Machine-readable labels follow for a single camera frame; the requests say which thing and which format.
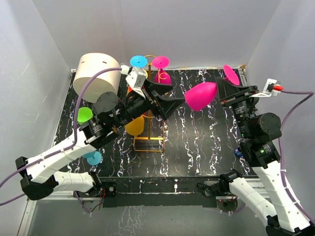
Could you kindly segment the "magenta wine glass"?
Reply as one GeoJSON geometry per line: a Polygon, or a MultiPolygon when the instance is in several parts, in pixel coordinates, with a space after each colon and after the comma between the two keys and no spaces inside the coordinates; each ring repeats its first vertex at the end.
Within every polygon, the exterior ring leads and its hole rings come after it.
{"type": "MultiPolygon", "coordinates": [[[[223,66],[225,80],[233,85],[239,86],[240,81],[237,74],[229,65],[223,66]]],[[[209,105],[216,97],[218,85],[216,82],[200,83],[185,93],[187,105],[194,111],[200,111],[209,105]]]]}
{"type": "Polygon", "coordinates": [[[171,85],[170,75],[164,70],[169,65],[169,58],[165,56],[155,57],[152,66],[157,69],[155,82],[160,84],[171,85]]]}

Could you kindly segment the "magenta wine glass front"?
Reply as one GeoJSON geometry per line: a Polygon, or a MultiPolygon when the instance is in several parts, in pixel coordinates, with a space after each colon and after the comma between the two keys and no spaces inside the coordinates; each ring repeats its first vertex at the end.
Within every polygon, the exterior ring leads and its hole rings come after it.
{"type": "MultiPolygon", "coordinates": [[[[229,65],[223,66],[225,80],[233,85],[239,86],[240,81],[237,74],[229,65]]],[[[194,111],[200,111],[209,105],[216,97],[218,85],[216,82],[200,83],[185,93],[187,105],[194,111]]]]}

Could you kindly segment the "orange wine glass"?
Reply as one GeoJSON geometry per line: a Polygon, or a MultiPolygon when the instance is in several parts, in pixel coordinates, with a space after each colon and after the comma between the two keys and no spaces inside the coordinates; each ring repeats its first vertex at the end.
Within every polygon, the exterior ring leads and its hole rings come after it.
{"type": "Polygon", "coordinates": [[[132,136],[140,135],[144,130],[144,118],[140,116],[125,125],[125,130],[132,136]]]}

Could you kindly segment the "green wine glass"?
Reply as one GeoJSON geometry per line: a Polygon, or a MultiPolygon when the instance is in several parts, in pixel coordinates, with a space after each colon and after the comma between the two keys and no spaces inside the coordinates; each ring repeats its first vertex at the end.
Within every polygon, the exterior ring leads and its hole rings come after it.
{"type": "Polygon", "coordinates": [[[93,112],[90,108],[88,107],[81,107],[78,110],[78,117],[77,117],[77,122],[79,124],[83,124],[87,121],[89,121],[93,117],[93,112]]]}

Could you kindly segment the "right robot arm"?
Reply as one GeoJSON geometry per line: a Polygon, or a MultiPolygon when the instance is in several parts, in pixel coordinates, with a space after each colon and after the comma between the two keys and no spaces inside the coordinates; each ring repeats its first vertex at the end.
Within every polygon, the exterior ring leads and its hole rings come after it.
{"type": "Polygon", "coordinates": [[[283,92],[276,80],[268,79],[263,91],[257,86],[238,86],[216,79],[220,103],[230,106],[243,141],[239,151],[257,174],[268,197],[264,198],[237,171],[220,175],[218,182],[204,181],[197,188],[204,196],[236,196],[260,219],[269,236],[312,236],[315,221],[299,204],[285,176],[284,160],[273,141],[282,136],[283,122],[274,113],[256,114],[261,97],[283,92]]]}

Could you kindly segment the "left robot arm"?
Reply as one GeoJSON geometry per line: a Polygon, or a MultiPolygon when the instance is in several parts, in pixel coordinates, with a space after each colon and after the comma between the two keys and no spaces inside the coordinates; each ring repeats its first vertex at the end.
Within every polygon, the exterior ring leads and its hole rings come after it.
{"type": "Polygon", "coordinates": [[[119,130],[151,111],[167,120],[185,102],[184,98],[167,98],[173,89],[145,80],[143,96],[132,91],[123,100],[114,92],[104,92],[93,104],[94,116],[49,150],[32,158],[19,157],[15,163],[21,169],[22,191],[33,201],[57,191],[76,191],[91,197],[99,196],[102,183],[96,172],[66,173],[61,168],[83,155],[95,152],[119,136],[119,130]]]}

